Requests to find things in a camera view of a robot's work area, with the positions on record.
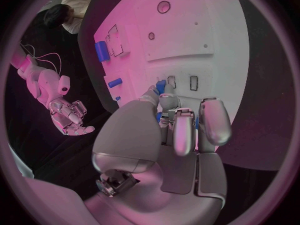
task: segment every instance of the white panel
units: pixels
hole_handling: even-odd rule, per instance
[[[168,81],[169,76],[175,77],[176,95],[187,98],[201,99],[212,96],[213,69],[210,66],[165,66],[157,68],[148,68],[146,70],[147,80],[150,84],[156,84],[157,81]],[[197,91],[190,88],[190,77],[198,77]]]
[[[122,83],[110,88],[108,83],[118,78],[122,79]],[[116,101],[116,97],[121,97],[121,99],[117,101],[119,107],[122,107],[126,103],[135,99],[136,95],[128,71],[120,71],[115,72],[114,74],[106,75],[104,76],[104,80],[112,99]]]
[[[163,14],[158,12],[162,1],[170,3]],[[134,12],[147,61],[214,53],[205,0],[143,0]]]

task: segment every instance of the person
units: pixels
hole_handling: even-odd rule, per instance
[[[63,26],[70,34],[78,34],[91,0],[62,0],[45,13],[43,21],[49,29]]]

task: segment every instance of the dark floor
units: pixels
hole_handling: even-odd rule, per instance
[[[283,51],[270,25],[248,1],[240,2],[249,29],[249,73],[244,98],[232,125],[235,135],[229,144],[218,150],[226,163],[228,196],[216,225],[232,221],[263,194],[284,158],[293,125],[293,86]],[[103,109],[89,79],[77,35],[63,28],[46,29],[41,23],[42,17],[40,14],[34,20],[22,43],[33,45],[38,55],[60,54],[61,74],[71,78],[66,99],[83,102],[88,111],[85,125],[95,126],[96,131],[80,137],[63,136],[53,126],[49,111],[31,96],[25,81],[11,67],[5,97],[8,136],[13,149],[33,169],[37,179],[73,189],[85,200],[98,191],[95,184],[98,173],[92,166],[91,151],[110,113]],[[48,59],[59,64],[54,55]],[[39,64],[51,68],[48,63]],[[286,224],[291,225],[298,224],[294,222],[295,207],[294,217],[293,210],[286,210],[293,199],[295,201],[296,196],[290,195],[285,207],[281,208],[282,214],[289,214],[291,220]]]

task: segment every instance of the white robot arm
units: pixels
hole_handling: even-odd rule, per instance
[[[87,109],[79,100],[69,103],[63,96],[70,89],[70,78],[59,76],[57,72],[38,66],[36,60],[17,47],[11,65],[17,69],[21,78],[35,99],[49,111],[54,125],[64,135],[78,136],[91,133],[93,126],[83,127]]]

